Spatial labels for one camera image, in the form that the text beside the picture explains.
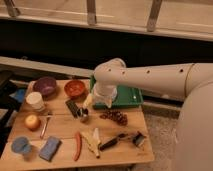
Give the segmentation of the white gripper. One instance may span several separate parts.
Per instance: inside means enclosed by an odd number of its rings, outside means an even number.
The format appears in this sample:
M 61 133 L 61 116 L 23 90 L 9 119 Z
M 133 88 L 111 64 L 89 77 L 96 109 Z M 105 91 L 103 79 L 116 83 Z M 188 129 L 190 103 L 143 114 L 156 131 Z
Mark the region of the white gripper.
M 89 93 L 86 97 L 83 108 L 86 109 L 92 104 L 93 99 L 95 102 L 105 103 L 108 108 L 112 107 L 112 103 L 117 96 L 117 87 L 114 85 L 96 83 L 93 86 L 92 94 Z

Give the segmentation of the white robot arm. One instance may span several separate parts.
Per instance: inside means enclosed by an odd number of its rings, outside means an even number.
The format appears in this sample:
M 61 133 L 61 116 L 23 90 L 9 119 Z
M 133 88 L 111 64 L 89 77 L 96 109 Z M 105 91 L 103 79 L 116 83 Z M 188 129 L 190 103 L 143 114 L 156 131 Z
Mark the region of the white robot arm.
M 110 108 L 119 85 L 145 91 L 160 103 L 180 101 L 171 171 L 213 171 L 213 63 L 127 67 L 114 58 L 96 66 L 93 77 L 84 107 Z

